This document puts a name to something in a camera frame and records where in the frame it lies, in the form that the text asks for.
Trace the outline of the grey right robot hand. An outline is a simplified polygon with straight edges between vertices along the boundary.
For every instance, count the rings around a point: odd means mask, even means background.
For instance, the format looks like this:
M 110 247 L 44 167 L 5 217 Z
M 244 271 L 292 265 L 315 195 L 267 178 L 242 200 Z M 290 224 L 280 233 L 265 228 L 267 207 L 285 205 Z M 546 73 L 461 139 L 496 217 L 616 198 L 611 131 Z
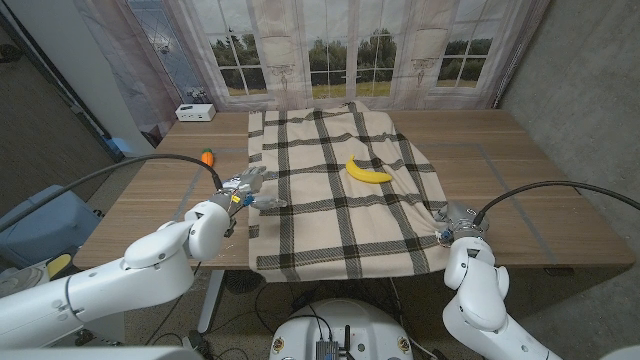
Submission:
M 489 229 L 489 222 L 483 218 L 479 225 L 474 224 L 478 212 L 456 201 L 451 201 L 434 215 L 439 223 L 435 233 L 439 245 L 450 247 L 463 237 L 483 237 Z

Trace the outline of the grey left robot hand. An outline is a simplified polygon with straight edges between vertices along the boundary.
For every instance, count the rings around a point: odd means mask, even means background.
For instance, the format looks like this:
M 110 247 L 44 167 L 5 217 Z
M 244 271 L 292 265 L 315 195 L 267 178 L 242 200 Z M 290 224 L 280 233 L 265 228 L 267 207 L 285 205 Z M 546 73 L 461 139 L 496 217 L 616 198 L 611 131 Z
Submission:
M 249 167 L 225 180 L 222 188 L 212 195 L 210 201 L 224 208 L 230 217 L 244 207 L 257 210 L 285 207 L 288 205 L 285 200 L 273 195 L 260 195 L 263 183 L 275 177 L 276 174 L 268 171 L 265 166 Z

